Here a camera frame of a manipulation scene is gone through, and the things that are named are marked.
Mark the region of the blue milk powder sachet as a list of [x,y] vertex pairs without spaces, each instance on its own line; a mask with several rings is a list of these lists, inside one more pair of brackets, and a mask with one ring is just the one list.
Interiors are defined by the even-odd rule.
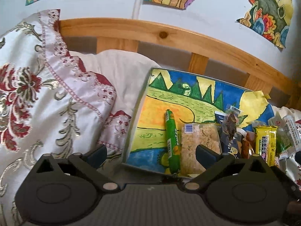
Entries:
[[215,119],[218,125],[218,133],[222,153],[228,153],[235,158],[241,158],[241,151],[237,138],[238,118],[235,112],[222,113],[215,111]]

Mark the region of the rice cracker snack pack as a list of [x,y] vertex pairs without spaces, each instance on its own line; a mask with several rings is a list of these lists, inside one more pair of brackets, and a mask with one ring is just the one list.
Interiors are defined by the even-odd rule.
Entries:
[[215,124],[185,124],[181,131],[181,175],[194,178],[206,169],[196,159],[196,148],[204,145],[221,154],[219,134]]

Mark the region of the orange red snack packet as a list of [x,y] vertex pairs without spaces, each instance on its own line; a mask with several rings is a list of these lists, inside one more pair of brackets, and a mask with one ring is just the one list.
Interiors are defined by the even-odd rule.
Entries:
[[244,159],[250,158],[256,151],[255,133],[246,131],[241,137],[241,157]]

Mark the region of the dark dried meat snack pack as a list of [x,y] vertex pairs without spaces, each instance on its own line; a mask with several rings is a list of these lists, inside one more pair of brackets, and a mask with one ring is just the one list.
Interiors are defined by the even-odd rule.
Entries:
[[227,105],[226,115],[223,119],[222,130],[228,136],[229,141],[231,142],[235,136],[236,129],[240,123],[239,115],[241,110],[236,108],[233,105]]

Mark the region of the green sausage stick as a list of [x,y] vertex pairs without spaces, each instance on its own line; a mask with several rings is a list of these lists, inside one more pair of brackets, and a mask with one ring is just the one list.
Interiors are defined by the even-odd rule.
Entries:
[[178,173],[181,168],[180,145],[174,114],[170,109],[165,112],[165,139],[168,149],[168,162],[171,174]]

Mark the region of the yellow biscuit bar pack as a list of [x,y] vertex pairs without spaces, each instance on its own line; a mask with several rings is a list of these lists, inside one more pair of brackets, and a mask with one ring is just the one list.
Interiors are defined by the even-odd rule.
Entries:
[[260,155],[268,166],[274,166],[277,146],[277,127],[256,127],[255,138],[256,154]]

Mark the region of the white green pickle packet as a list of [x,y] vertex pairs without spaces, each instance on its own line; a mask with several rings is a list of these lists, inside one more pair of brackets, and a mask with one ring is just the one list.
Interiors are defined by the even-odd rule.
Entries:
[[279,112],[268,119],[268,124],[277,127],[277,154],[279,159],[288,159],[300,151],[300,135],[291,115],[281,117]]

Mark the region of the dinosaur drawing tray liner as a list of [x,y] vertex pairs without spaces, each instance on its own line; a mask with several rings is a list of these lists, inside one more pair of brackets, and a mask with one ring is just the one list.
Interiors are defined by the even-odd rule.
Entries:
[[152,68],[139,94],[123,153],[123,163],[138,169],[165,173],[168,149],[165,112],[170,109],[180,132],[185,123],[214,123],[215,111],[227,105],[241,110],[239,127],[251,131],[251,122],[274,116],[261,91],[179,70]]

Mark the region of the grey metal tray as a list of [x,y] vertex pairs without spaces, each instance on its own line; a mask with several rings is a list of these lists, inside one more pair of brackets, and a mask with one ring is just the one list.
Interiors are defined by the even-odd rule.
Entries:
[[204,171],[195,157],[200,144],[216,153],[240,155],[240,139],[222,142],[218,130],[233,112],[238,135],[252,130],[253,121],[274,116],[261,91],[179,70],[153,68],[136,104],[123,162],[128,166],[168,174],[169,161],[180,159],[178,176]]

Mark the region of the cream pillow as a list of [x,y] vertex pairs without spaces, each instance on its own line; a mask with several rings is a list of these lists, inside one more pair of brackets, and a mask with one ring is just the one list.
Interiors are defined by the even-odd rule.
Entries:
[[96,55],[71,51],[78,56],[86,70],[105,76],[115,88],[117,97],[112,107],[113,117],[132,117],[144,82],[153,67],[159,68],[152,59],[124,50],[105,50]]

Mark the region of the wooden bed headboard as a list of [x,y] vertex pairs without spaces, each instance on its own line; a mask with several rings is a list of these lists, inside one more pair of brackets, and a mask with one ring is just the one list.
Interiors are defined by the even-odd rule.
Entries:
[[276,88],[290,96],[287,108],[300,109],[300,83],[294,82],[262,60],[212,37],[156,22],[122,18],[76,18],[59,22],[64,38],[93,37],[96,52],[116,49],[136,52],[140,42],[191,52],[188,71],[204,74],[213,59],[248,74],[243,84],[269,94]]

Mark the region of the bird and flowers drawing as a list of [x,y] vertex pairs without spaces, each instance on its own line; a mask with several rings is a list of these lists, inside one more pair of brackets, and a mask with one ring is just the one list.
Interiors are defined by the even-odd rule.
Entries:
[[278,48],[286,47],[293,15],[292,0],[249,0],[251,8],[237,22],[261,35]]

